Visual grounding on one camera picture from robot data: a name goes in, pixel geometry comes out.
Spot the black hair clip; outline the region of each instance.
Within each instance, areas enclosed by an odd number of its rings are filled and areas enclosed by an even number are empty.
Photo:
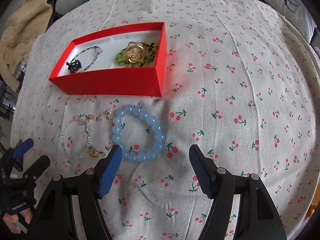
[[[73,74],[77,70],[81,68],[81,63],[79,60],[75,60],[74,62],[66,63],[68,65],[68,70],[70,70],[70,74]]]

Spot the beige blanket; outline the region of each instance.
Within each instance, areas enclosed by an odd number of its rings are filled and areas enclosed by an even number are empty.
[[[0,74],[13,91],[20,85],[13,75],[22,60],[28,62],[32,45],[46,31],[51,15],[47,0],[27,0],[9,17],[0,40]]]

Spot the white bedspread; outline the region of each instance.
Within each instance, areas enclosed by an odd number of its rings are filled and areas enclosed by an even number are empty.
[[[166,22],[169,51],[161,98],[68,96],[49,82],[71,40],[104,22],[103,28],[111,28],[149,21]],[[36,198],[53,175],[74,176],[98,161],[65,156],[60,134],[73,116],[97,116],[90,123],[91,145],[108,152],[113,143],[105,110],[141,105],[164,127],[166,147],[157,161],[121,163],[110,193],[100,201],[114,239],[198,238],[211,201],[188,160],[194,143],[235,175],[259,174],[290,237],[310,205],[320,168],[319,64],[301,40],[257,0],[92,0],[78,7],[34,44],[14,115],[11,144],[35,142],[25,167],[44,154],[52,161],[38,180]],[[124,122],[125,145],[147,150],[153,134],[146,123],[132,116]],[[77,155],[86,141],[83,130],[73,124],[65,137],[68,152]],[[233,237],[238,201],[226,239]],[[79,212],[75,215],[85,239]]]

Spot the screw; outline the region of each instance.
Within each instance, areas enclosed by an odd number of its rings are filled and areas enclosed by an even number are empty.
[[[259,176],[255,173],[251,174],[251,179],[258,180]]]
[[[86,171],[85,171],[85,174],[87,174],[87,175],[91,175],[91,174],[93,174],[94,173],[94,169],[87,169]]]
[[[218,168],[217,172],[220,173],[220,174],[225,174],[226,170],[224,168]]]
[[[61,176],[59,174],[53,176],[54,181],[59,181],[60,179],[61,179]]]

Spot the silver chain bracelet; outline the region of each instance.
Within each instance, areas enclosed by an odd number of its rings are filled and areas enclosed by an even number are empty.
[[[92,114],[83,114],[81,117],[79,118],[75,118],[75,119],[72,119],[70,120],[69,122],[67,122],[67,124],[65,125],[65,127],[63,128],[63,131],[62,131],[62,134],[61,134],[61,144],[62,144],[62,148],[63,148],[63,151],[64,151],[64,154],[70,158],[70,159],[77,159],[77,158],[81,158],[89,149],[89,146],[90,146],[90,140],[91,140],[91,133],[88,131],[88,122],[91,120],[91,119],[94,119],[95,116],[92,115]],[[80,125],[84,125],[85,126],[85,132],[88,134],[88,139],[87,139],[87,143],[83,149],[83,151],[79,154],[79,155],[76,155],[76,156],[71,156],[70,154],[67,153],[67,149],[66,149],[66,146],[63,142],[63,139],[64,139],[64,134],[66,132],[66,129],[67,127],[72,123],[72,122],[79,122]]]

